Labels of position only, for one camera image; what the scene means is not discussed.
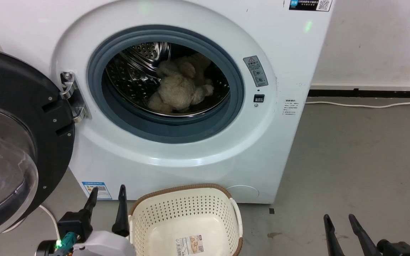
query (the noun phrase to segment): white plastic basket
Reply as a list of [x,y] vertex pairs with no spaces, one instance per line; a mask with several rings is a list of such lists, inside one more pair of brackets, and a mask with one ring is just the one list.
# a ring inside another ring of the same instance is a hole
[[243,245],[238,205],[215,184],[149,193],[130,210],[137,256],[236,256]]

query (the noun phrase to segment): barcode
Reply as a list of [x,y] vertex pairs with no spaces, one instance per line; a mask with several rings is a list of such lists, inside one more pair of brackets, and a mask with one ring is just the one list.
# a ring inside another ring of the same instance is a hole
[[181,245],[177,244],[177,256],[183,256],[181,253]]
[[330,0],[319,0],[316,10],[328,11],[329,9],[330,9]]

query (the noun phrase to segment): black baseboard strip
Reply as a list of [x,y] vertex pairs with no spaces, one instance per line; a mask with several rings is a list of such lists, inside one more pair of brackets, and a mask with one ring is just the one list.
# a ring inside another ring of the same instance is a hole
[[410,98],[410,91],[309,90],[308,97]]

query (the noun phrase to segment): concrete floor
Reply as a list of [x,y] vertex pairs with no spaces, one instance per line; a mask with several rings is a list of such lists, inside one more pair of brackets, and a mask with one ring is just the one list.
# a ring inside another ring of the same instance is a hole
[[[373,105],[394,102],[331,100]],[[85,201],[67,172],[44,205],[59,218],[68,210],[79,210]],[[275,214],[269,214],[268,208],[274,208]],[[240,209],[242,256],[326,256],[322,220],[326,213],[347,256],[363,255],[348,221],[350,213],[373,241],[385,238],[410,244],[410,106],[307,105],[276,202],[271,206],[243,204]],[[110,230],[116,211],[116,201],[99,201],[93,211],[94,229]],[[47,239],[55,239],[53,224],[37,209],[17,229],[0,235],[0,256],[33,255],[39,242]]]

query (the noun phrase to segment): door hinge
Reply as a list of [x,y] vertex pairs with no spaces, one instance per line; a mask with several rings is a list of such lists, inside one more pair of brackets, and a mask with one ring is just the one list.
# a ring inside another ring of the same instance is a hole
[[61,83],[63,84],[63,91],[60,92],[60,96],[69,102],[74,123],[78,123],[84,118],[87,118],[89,113],[88,108],[80,93],[74,73],[62,72]]

